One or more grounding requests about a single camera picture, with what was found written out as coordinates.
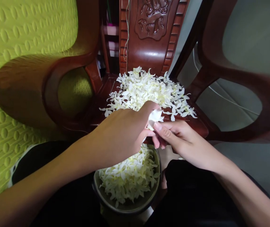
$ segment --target finger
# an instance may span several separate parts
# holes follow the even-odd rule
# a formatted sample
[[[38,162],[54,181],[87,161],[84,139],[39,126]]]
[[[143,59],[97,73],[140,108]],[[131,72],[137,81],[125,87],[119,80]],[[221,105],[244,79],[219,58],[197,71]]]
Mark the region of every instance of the finger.
[[[167,121],[161,122],[161,125],[166,127],[168,130],[173,132],[177,137],[184,139],[188,142],[191,141],[191,126],[188,125],[185,121]]]
[[[153,102],[153,101],[146,101],[143,106],[140,108],[140,110],[137,112],[137,116],[140,119],[140,122],[142,122],[143,127],[146,125],[148,121],[148,117],[151,114],[151,112],[155,109],[159,109],[160,106]]]
[[[159,141],[158,136],[153,136],[153,137],[152,137],[152,140],[153,140],[153,142],[154,142],[154,147],[155,147],[156,149],[158,149],[158,148],[159,148],[159,145],[160,145],[160,141]]]
[[[162,139],[160,136],[159,136],[159,142],[160,142],[160,147],[162,149],[165,149],[167,146],[167,142],[164,139]]]
[[[154,129],[161,138],[170,143],[172,146],[177,146],[179,143],[184,141],[175,136],[169,129],[162,126],[159,122],[155,122]]]
[[[139,134],[139,136],[136,140],[136,143],[142,144],[145,141],[146,137],[154,137],[154,136],[156,136],[156,134],[153,131],[151,131],[149,129],[144,129]]]
[[[158,135],[158,133],[156,133],[155,140],[157,141],[157,143],[159,143],[158,147],[161,147],[161,149],[165,149],[165,147],[167,146],[167,142],[164,139],[162,139]]]

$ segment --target gray wall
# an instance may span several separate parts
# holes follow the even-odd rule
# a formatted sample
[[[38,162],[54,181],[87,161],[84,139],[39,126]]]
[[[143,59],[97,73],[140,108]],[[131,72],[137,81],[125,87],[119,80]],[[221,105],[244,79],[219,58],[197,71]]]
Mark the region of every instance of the gray wall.
[[[192,25],[185,23],[183,26],[187,29],[182,31],[188,31]],[[186,32],[181,35],[179,42],[184,44],[187,35]],[[270,74],[270,1],[238,0],[225,30],[223,51],[232,63],[240,67]],[[200,69],[197,55],[195,61]],[[178,79],[188,86],[196,74],[191,55]],[[258,97],[241,85],[219,79],[211,87],[223,97],[257,114],[262,109]],[[223,131],[243,128],[258,117],[224,100],[210,88],[203,92],[197,104]],[[270,144],[220,143],[215,147],[252,175],[270,194]]]

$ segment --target wooden furniture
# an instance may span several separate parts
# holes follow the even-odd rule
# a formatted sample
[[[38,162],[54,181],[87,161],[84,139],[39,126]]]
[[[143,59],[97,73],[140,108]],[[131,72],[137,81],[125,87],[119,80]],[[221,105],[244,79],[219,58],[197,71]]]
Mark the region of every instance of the wooden furniture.
[[[203,1],[202,7],[211,1]],[[237,0],[214,0],[206,25],[205,14],[197,15],[184,48],[172,70],[171,75],[178,75],[198,41],[198,56],[202,68],[186,89],[191,93],[191,101],[196,102],[199,95],[213,82],[223,78],[251,89],[262,102],[262,111],[255,122],[235,131],[220,131],[208,128],[207,140],[257,143],[270,142],[270,75],[249,72],[225,58],[222,50],[224,30]]]
[[[163,75],[171,65],[175,53],[179,30],[182,26],[188,1],[165,1],[167,7],[154,7],[151,1],[132,1],[129,21],[129,42],[126,45],[126,61],[123,57],[127,40],[126,15],[127,0],[120,0],[120,72],[142,66],[151,69],[151,73]],[[198,41],[199,59],[202,69],[187,88],[191,93],[189,104],[195,107],[197,119],[187,116],[176,120],[188,120],[187,123],[207,140],[258,143],[270,142],[270,75],[248,72],[230,63],[223,55],[222,38],[225,27],[237,0],[203,0],[184,48],[175,64],[170,78],[177,76]],[[109,74],[103,80],[103,86],[87,112],[88,129],[92,130],[103,119],[98,108],[107,105],[108,94],[117,90],[117,75]],[[251,125],[235,131],[222,132],[196,105],[199,95],[213,82],[224,78],[248,87],[260,98],[263,109],[260,116]]]
[[[141,66],[144,70],[152,68],[152,74],[162,76],[171,66],[189,0],[133,0],[131,11],[127,8],[128,0],[119,2],[120,72],[124,73]],[[269,142],[270,76],[248,72],[231,64],[222,51],[223,33],[236,2],[236,0],[203,0],[170,75],[172,80],[177,81],[179,72],[198,41],[199,59],[203,67],[187,88],[187,92],[192,94],[188,103],[195,108],[198,118],[194,119],[191,116],[181,118],[180,115],[175,118],[187,120],[188,124],[207,140],[240,142],[259,139],[259,142]],[[79,0],[77,7],[78,37],[74,46],[64,53],[65,57],[24,56],[10,61],[0,70],[0,106],[9,115],[25,124],[36,127],[57,124],[70,134],[76,133],[77,137],[80,137],[92,131],[104,120],[104,113],[99,108],[106,107],[109,94],[117,90],[119,83],[116,82],[117,75],[108,73],[101,84],[99,71],[94,62],[100,29],[97,3],[95,1],[84,3]],[[129,41],[126,44],[128,15]],[[58,84],[67,71],[85,65],[95,96],[86,110],[69,119],[60,109],[57,97]],[[6,76],[7,73],[14,75],[14,79]],[[258,95],[263,109],[254,123],[240,130],[221,132],[200,110],[195,103],[197,98],[218,78],[242,84]],[[165,120],[170,120],[170,116],[164,117]]]
[[[146,71],[151,68],[152,74],[163,76],[171,66],[189,1],[131,1],[130,12],[129,7],[127,8],[128,0],[119,1],[120,73],[141,66]],[[128,16],[129,41],[126,45],[128,38],[126,19]],[[117,75],[114,74],[108,74],[103,79],[100,92],[94,97],[89,111],[85,113],[85,118],[89,120],[85,123],[87,131],[93,130],[104,120],[104,113],[99,108],[106,107],[109,94],[118,91],[117,86],[120,83],[116,82],[116,79]],[[191,127],[203,137],[208,135],[209,128],[217,129],[216,125],[207,119],[195,103],[190,103],[190,105],[195,107],[198,118],[194,119],[191,116],[182,118],[177,115],[176,120],[188,120]],[[170,115],[165,114],[164,116],[165,120],[171,118]]]
[[[99,3],[77,0],[78,34],[67,51],[15,58],[0,69],[0,107],[26,125],[54,129],[81,130],[60,107],[58,87],[72,69],[85,67],[93,91],[102,85],[96,62],[99,50]]]

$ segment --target bowl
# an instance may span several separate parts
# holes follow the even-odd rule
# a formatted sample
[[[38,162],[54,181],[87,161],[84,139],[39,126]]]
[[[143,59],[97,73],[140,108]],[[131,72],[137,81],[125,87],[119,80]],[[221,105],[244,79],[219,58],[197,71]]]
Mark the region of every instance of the bowl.
[[[154,173],[161,173],[161,160],[159,151],[154,148],[153,145],[147,145],[149,149],[153,151],[153,158],[155,164],[158,166],[154,168]],[[144,197],[139,196],[138,199],[134,200],[134,203],[130,199],[126,199],[124,204],[119,203],[119,206],[115,208],[116,200],[110,200],[111,195],[106,194],[104,191],[104,187],[99,188],[102,184],[101,179],[99,178],[98,171],[94,174],[94,183],[93,188],[100,199],[100,202],[103,206],[109,208],[110,210],[118,213],[118,214],[139,214],[145,211],[153,202],[153,199],[158,191],[160,186],[160,177],[157,178],[157,182],[154,184],[153,188],[150,191],[144,193]]]

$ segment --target white cable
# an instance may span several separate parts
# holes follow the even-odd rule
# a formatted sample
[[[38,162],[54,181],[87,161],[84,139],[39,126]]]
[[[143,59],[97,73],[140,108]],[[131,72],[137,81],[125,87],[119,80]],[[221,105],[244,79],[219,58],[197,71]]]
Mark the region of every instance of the white cable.
[[[129,42],[129,17],[127,17],[127,11],[128,11],[128,9],[129,9],[129,12],[130,12],[130,8],[129,8],[130,2],[131,2],[131,0],[129,0],[128,5],[127,5],[126,10],[125,10],[126,26],[127,26],[127,28],[128,28],[128,39],[126,40],[125,45],[124,45],[124,49],[123,49],[123,59],[126,61],[126,68],[128,68],[128,61],[127,61],[127,57],[125,56],[125,49],[126,49],[126,45],[127,45],[128,42]]]
[[[195,50],[193,49],[193,60],[194,60],[194,65],[195,65],[197,71],[199,72],[199,69],[198,69],[198,67],[196,66],[196,62],[195,62],[195,53],[194,53],[194,52],[195,52]],[[224,98],[222,95],[220,95],[219,93],[217,93],[213,88],[211,88],[211,86],[209,86],[209,88],[210,88],[213,92],[215,92],[217,95],[219,95],[221,98],[225,99],[226,101],[228,101],[228,102],[230,102],[230,103],[233,103],[234,105],[236,105],[236,106],[238,106],[238,107],[240,107],[240,108],[242,108],[242,109],[245,109],[246,111],[249,111],[250,113],[253,113],[253,114],[259,116],[259,114],[255,113],[255,112],[253,112],[253,111],[251,111],[251,110],[249,110],[249,109],[247,109],[247,108],[244,108],[244,107],[238,105],[237,103],[234,103],[233,101],[228,100],[227,98]]]

